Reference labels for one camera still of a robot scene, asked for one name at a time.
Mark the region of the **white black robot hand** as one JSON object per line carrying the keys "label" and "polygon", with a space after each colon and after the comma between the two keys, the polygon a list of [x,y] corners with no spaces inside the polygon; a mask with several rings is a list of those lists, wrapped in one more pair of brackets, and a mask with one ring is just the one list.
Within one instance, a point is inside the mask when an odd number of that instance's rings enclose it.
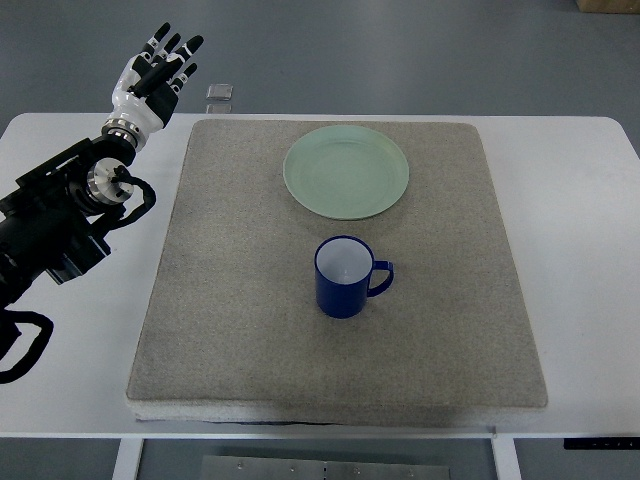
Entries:
{"label": "white black robot hand", "polygon": [[149,137],[164,129],[175,112],[179,95],[197,70],[192,61],[204,38],[186,42],[164,23],[131,57],[111,96],[113,110],[102,131],[129,141],[141,150]]}

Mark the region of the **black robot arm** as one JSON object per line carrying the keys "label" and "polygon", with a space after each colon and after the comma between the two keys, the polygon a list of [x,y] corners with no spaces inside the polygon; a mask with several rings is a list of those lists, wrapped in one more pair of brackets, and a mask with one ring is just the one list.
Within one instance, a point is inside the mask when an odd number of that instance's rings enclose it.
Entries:
{"label": "black robot arm", "polygon": [[42,273],[62,284],[110,253],[106,235],[144,216],[156,193],[128,168],[131,136],[111,131],[83,139],[17,179],[1,201],[1,353],[7,355],[29,324],[39,333],[24,356],[1,373],[4,384],[28,373],[43,354],[54,324],[31,311],[11,311]]}

